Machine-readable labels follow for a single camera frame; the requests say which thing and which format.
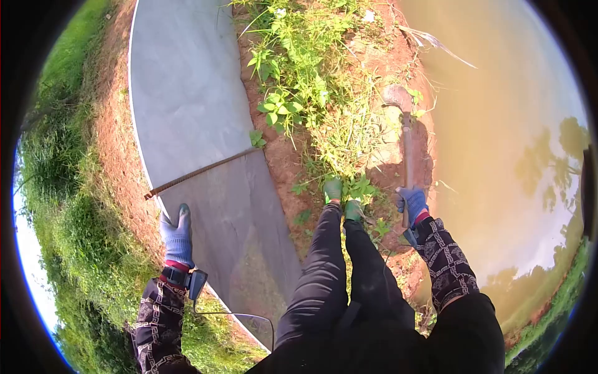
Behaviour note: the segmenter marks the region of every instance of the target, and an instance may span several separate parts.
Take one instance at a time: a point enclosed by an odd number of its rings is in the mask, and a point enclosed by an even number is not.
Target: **tree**
[[[588,130],[579,125],[577,118],[565,118],[559,126],[559,144],[564,156],[557,156],[550,148],[550,131],[544,128],[531,147],[526,147],[515,166],[515,174],[521,181],[523,191],[533,196],[545,171],[551,169],[552,183],[542,194],[542,207],[551,212],[557,202],[557,192],[565,208],[572,212],[575,198],[567,198],[567,190],[573,183],[573,176],[581,175],[583,150],[588,144]]]

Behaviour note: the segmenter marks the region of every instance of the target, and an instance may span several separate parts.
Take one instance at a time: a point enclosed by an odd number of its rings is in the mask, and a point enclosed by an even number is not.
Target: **concrete slab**
[[[133,19],[129,96],[150,188],[251,146],[228,0],[143,0]]]
[[[179,205],[189,205],[193,260],[229,309],[268,317],[276,327],[301,267],[264,153],[192,177],[158,198],[173,222]],[[270,347],[269,325],[239,319]]]

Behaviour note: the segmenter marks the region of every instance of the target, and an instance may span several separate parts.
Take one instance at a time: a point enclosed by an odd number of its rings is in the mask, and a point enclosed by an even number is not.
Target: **wrist strap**
[[[164,270],[162,270],[162,275],[164,275],[168,283],[181,288],[185,288],[185,280],[187,278],[187,274],[183,271],[173,266],[166,266],[164,267]]]

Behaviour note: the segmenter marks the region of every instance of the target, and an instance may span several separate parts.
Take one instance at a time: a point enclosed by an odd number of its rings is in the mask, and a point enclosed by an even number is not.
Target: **hand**
[[[187,204],[179,207],[179,226],[175,227],[166,214],[160,214],[160,236],[166,245],[165,260],[173,260],[195,267],[191,259],[193,245],[191,243],[191,210]]]
[[[399,187],[396,189],[399,194],[399,198],[396,200],[396,207],[399,209],[399,213],[403,213],[405,208],[405,201],[407,201],[407,213],[409,215],[409,227],[413,228],[415,220],[422,211],[429,209],[426,204],[426,195],[420,188],[404,188]]]

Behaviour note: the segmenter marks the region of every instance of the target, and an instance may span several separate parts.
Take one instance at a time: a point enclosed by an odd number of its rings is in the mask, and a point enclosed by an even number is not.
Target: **muddy water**
[[[434,215],[463,249],[507,332],[550,298],[578,245],[583,100],[557,42],[523,1],[398,5],[409,27],[478,68],[439,50],[421,55],[439,90],[432,91]],[[423,300],[429,287],[421,289]]]

